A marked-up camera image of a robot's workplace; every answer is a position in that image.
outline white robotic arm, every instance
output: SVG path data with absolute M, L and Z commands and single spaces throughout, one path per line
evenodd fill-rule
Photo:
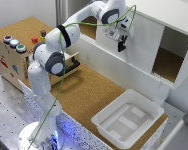
M 28 77 L 32 87 L 32 96 L 37 104 L 42 109 L 42 115 L 38 126 L 34 129 L 29 141 L 33 140 L 39 127 L 41 126 L 47 112 L 53 105 L 55 98 L 50 94 L 51 85 L 48 77 L 48 73 L 54 75 L 60 75 L 64 68 L 63 53 L 60 46 L 60 32 L 62 39 L 63 48 L 69 47 L 72 43 L 75 43 L 80 38 L 80 28 L 78 24 L 73 24 L 65 28 L 64 26 L 70 23 L 81 22 L 89 16 L 94 16 L 102 24 L 109 24 L 119 17 L 121 17 L 126 11 L 125 0 L 109 0 L 108 3 L 102 1 L 94 2 L 82 10 L 78 11 L 67 21 L 53 29 L 47 34 L 45 42 L 39 43 L 34 48 L 34 62 L 30 64 L 28 68 Z M 115 27 L 118 30 L 127 31 L 131 23 L 131 18 L 124 16 L 119 20 Z M 133 37 L 133 27 L 130 30 L 130 37 Z M 124 43 L 127 37 L 126 35 L 121 36 L 121 41 Z M 44 125 L 40 129 L 36 140 L 33 142 L 33 147 L 36 149 L 43 149 L 42 143 L 46 142 L 56 131 L 56 116 L 61 113 L 62 107 L 59 102 L 56 102 L 56 106 L 50 112 Z

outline plastic tub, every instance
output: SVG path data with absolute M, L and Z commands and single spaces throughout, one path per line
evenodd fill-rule
M 129 149 L 163 113 L 163 108 L 129 89 L 91 121 L 99 133 L 116 147 Z

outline cabinet opening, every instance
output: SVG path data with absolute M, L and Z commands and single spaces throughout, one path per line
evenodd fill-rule
M 82 22 L 97 24 L 97 19 L 95 17 L 88 17 Z M 96 39 L 97 26 L 88 26 L 88 25 L 79 25 L 79 26 L 81 33 L 91 37 L 94 40 Z
M 152 69 L 153 74 L 175 82 L 188 51 L 188 36 L 165 27 Z

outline green cable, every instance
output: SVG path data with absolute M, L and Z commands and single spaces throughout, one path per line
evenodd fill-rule
M 73 25 L 73 24 L 83 24 L 83 25 L 90 25 L 90 26 L 108 26 L 108 25 L 112 25 L 112 24 L 116 23 L 117 21 L 119 21 L 121 18 L 123 18 L 133 7 L 135 7 L 135 9 L 134 9 L 134 14 L 133 14 L 133 17 L 132 17 L 131 24 L 130 24 L 129 29 L 128 29 L 128 32 L 127 32 L 127 35 L 128 35 L 128 34 L 129 34 L 129 31 L 130 31 L 130 29 L 131 29 L 131 26 L 132 26 L 132 22 L 133 22 L 133 20 L 134 20 L 134 16 L 135 16 L 135 14 L 136 14 L 136 5 L 133 5 L 132 7 L 130 7 L 120 18 L 116 19 L 114 22 L 111 22 L 111 23 L 109 23 L 109 24 L 97 25 L 97 24 L 91 24 L 91 23 L 85 23 L 85 22 L 76 22 L 76 23 L 71 23 L 71 24 L 66 25 L 65 28 L 67 28 L 68 26 Z M 60 32 L 59 40 L 60 40 L 61 49 L 62 49 L 62 52 L 63 52 L 63 59 L 64 59 L 63 78 L 62 78 L 62 80 L 61 80 L 61 84 L 60 84 L 59 91 L 58 91 L 58 93 L 57 93 L 56 99 L 54 100 L 53 105 L 51 106 L 51 108 L 50 108 L 50 110 L 48 111 L 48 113 L 47 113 L 45 119 L 43 120 L 41 126 L 39 127 L 39 129 L 38 129 L 38 131 L 37 131 L 37 133 L 36 133 L 34 139 L 32 140 L 31 144 L 29 145 L 28 150 L 29 150 L 29 148 L 31 147 L 31 145 L 33 144 L 33 142 L 35 141 L 35 139 L 36 139 L 36 137 L 37 137 L 37 135 L 38 135 L 40 129 L 42 128 L 43 124 L 45 123 L 45 120 L 47 119 L 47 117 L 49 116 L 49 114 L 50 114 L 52 108 L 54 107 L 54 105 L 55 105 L 55 103 L 56 103 L 56 101 L 57 101 L 57 99 L 58 99 L 58 97 L 59 97 L 59 94 L 60 94 L 62 85 L 63 85 L 63 81 L 64 81 L 64 78 L 65 78 L 65 70 L 66 70 L 65 64 L 66 64 L 66 62 L 65 62 L 65 54 L 64 54 L 64 51 L 63 51 L 63 45 L 62 45 L 62 42 L 61 42 L 61 35 L 62 35 L 62 34 L 61 34 L 61 32 Z

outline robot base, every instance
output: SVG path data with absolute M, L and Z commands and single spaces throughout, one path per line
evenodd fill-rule
M 38 122 L 31 123 L 27 125 L 19 134 L 18 137 L 18 149 L 19 150 L 28 150 L 30 142 L 28 140 L 28 137 L 31 135 L 33 130 L 36 128 L 38 125 Z M 59 145 L 62 145 L 64 143 L 64 138 L 59 140 Z M 43 148 L 40 146 L 38 148 L 35 148 L 31 146 L 29 150 L 43 150 Z

